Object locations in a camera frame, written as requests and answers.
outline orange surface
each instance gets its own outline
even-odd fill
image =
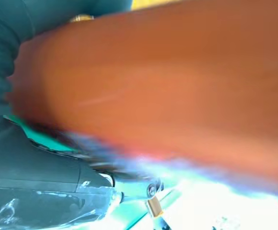
[[[14,86],[25,119],[278,181],[278,0],[69,24],[22,47]]]

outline clear plastic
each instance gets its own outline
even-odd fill
[[[0,189],[0,230],[79,226],[100,220],[122,199],[121,193],[112,187],[82,186],[85,193]]]
[[[80,150],[76,157],[88,162],[91,159],[90,165],[91,168],[97,165],[97,167],[102,166],[105,169],[110,165],[113,173],[124,173],[135,178],[162,178],[162,181],[169,184],[171,181],[179,180],[210,180],[226,184],[237,193],[247,196],[261,192],[278,196],[277,182],[268,181],[251,174],[234,173],[225,168],[200,165],[183,158],[162,161],[144,155],[125,158],[125,156],[127,154],[123,154],[123,149],[108,146],[96,138],[73,132],[64,132],[60,133],[60,135],[68,140],[70,146]]]

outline yellow object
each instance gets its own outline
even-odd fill
[[[171,1],[178,1],[178,0],[134,0],[132,4],[132,9],[137,10],[140,8],[155,6],[159,4],[168,3]]]
[[[152,217],[161,217],[164,213],[160,202],[156,196],[150,200],[147,200],[147,205]]]
[[[91,19],[93,19],[93,17],[89,16],[89,15],[86,15],[86,14],[81,14],[81,15],[77,15],[75,18],[73,18],[72,20],[70,20],[70,22],[76,23],[76,22],[91,20]]]

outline metal bolt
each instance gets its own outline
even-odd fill
[[[153,197],[156,194],[156,186],[155,184],[150,184],[147,187],[147,195],[148,197]]]
[[[86,187],[88,186],[91,182],[90,181],[85,181],[82,184],[82,187]]]

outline dark green fabric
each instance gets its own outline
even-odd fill
[[[0,135],[8,129],[2,115],[10,114],[3,99],[10,91],[6,77],[21,43],[85,13],[94,16],[129,10],[132,0],[0,0]]]

